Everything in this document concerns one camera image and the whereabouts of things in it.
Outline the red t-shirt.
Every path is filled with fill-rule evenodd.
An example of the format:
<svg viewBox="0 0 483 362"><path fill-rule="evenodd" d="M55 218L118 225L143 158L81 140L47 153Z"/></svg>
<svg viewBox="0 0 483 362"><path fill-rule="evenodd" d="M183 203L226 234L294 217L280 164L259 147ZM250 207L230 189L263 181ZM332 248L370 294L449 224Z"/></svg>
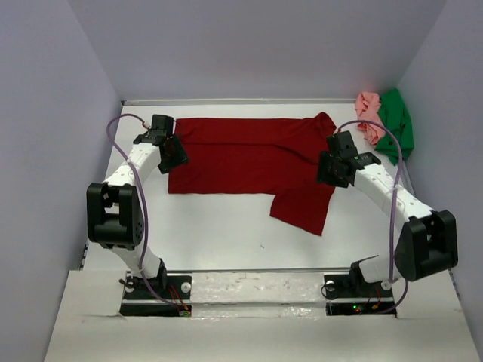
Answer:
<svg viewBox="0 0 483 362"><path fill-rule="evenodd" d="M317 183L321 152L336 130L311 118L181 118L189 157L168 177L171 194L273 195L270 216L320 236L334 187Z"/></svg>

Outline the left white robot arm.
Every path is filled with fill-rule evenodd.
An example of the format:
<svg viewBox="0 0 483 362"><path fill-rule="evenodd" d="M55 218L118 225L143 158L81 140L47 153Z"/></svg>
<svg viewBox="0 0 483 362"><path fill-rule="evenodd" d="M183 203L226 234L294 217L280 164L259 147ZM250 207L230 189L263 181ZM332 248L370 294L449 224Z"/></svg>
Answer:
<svg viewBox="0 0 483 362"><path fill-rule="evenodd" d="M131 272L123 284L142 289L147 296L164 304L168 272L162 258L149 249L149 213L143 184L154 170L162 174L187 164L189 157L176 134L180 125L175 118L154 115L151 121L130 114L145 130L137 135L131 150L125 152L115 141L112 127L123 115L106 125L106 135L123 159L121 165L101 183L86 191L89 241L119 257Z"/></svg>

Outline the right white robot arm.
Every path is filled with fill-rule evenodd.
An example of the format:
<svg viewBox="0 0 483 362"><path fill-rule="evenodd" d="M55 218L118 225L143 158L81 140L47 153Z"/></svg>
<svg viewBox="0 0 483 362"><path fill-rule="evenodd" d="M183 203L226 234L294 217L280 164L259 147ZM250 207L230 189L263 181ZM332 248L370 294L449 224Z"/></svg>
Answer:
<svg viewBox="0 0 483 362"><path fill-rule="evenodd" d="M399 278L418 281L457 265L457 223L451 212L416 199L377 156L357 150L350 132L330 135L327 143L328 150L319 157L318 182L353 186L389 217L389 252L351 264L347 286L353 294L363 296L375 284Z"/></svg>

